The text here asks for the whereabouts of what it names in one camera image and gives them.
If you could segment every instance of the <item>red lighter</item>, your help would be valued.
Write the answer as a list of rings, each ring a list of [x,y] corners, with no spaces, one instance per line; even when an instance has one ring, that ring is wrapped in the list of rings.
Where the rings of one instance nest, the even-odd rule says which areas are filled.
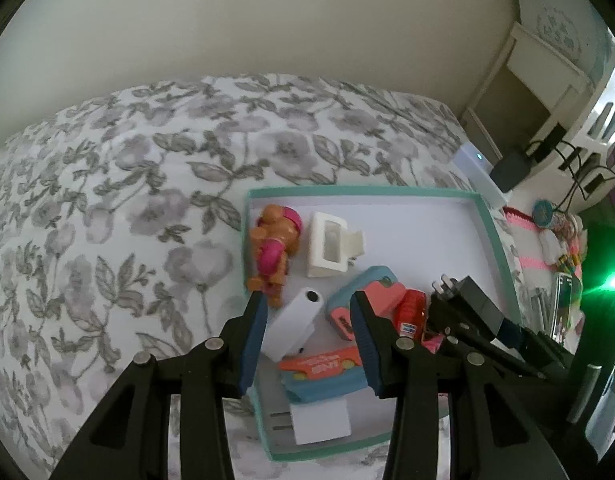
[[[425,328],[425,293],[408,289],[398,304],[394,315],[394,325],[399,337],[409,337],[420,343]]]

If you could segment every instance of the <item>white wall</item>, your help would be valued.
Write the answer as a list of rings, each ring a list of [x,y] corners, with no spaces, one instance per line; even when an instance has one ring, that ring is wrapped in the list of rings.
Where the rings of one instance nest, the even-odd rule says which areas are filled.
[[[155,80],[288,72],[426,94],[458,112],[516,0],[27,0],[0,38],[0,146]]]

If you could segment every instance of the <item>silver screw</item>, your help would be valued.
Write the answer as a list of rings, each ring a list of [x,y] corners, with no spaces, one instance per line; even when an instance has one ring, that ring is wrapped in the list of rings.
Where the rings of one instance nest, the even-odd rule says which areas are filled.
[[[471,365],[480,366],[485,363],[485,358],[478,352],[470,352],[467,354],[467,362]]]
[[[223,348],[223,339],[220,337],[210,337],[210,339],[205,342],[205,348],[208,350],[220,350]]]
[[[148,352],[147,350],[141,350],[140,352],[134,354],[132,361],[134,361],[134,364],[144,366],[150,362],[151,358],[152,354],[150,352]]]
[[[414,348],[414,341],[409,337],[400,337],[396,340],[396,346],[401,350],[411,350]]]

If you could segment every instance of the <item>teal box rim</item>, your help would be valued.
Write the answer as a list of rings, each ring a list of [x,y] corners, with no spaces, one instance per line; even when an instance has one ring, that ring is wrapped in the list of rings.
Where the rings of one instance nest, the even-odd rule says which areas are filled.
[[[261,198],[287,198],[287,197],[302,197],[302,196],[422,196],[435,198],[463,198],[472,200],[479,216],[483,221],[485,232],[492,244],[492,252],[499,267],[499,273],[503,282],[503,290],[508,300],[511,312],[508,313],[510,320],[515,323],[521,322],[521,309],[519,300],[516,296],[514,282],[510,274],[510,269],[507,263],[507,257],[503,250],[503,245],[499,238],[498,232],[494,225],[494,220],[490,214],[490,210],[483,197],[472,191],[462,189],[448,188],[430,188],[430,187],[389,187],[389,186],[295,186],[295,187],[262,187],[259,189],[251,189],[248,191],[246,198],[245,212],[242,218],[245,219],[244,227],[241,229],[241,257],[244,272],[244,281],[246,282],[247,266],[248,266],[248,231],[250,225],[250,203],[252,200]],[[294,451],[274,453],[270,447],[270,441],[265,431],[264,419],[262,414],[262,405],[259,398],[256,382],[249,390],[249,396],[254,406],[254,418],[256,427],[261,438],[261,443],[264,446],[265,453],[273,462],[302,462],[305,460],[314,460],[317,458],[326,458],[339,453],[356,451],[364,447],[374,446],[389,440],[391,433],[382,433],[373,437],[358,440],[356,442],[348,442],[346,444],[334,444],[332,446],[323,447],[321,449],[309,451]]]

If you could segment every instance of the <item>floral fabric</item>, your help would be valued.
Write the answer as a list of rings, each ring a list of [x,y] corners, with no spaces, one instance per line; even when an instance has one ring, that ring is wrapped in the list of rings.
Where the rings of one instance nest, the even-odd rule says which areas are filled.
[[[0,152],[0,437],[44,480],[131,361],[189,351],[244,307],[252,187],[471,189],[446,105],[289,75],[165,81],[60,111]],[[513,240],[492,212],[523,295]],[[387,445],[270,463],[252,407],[226,401],[237,478],[380,478]],[[172,403],[171,478],[178,477]]]

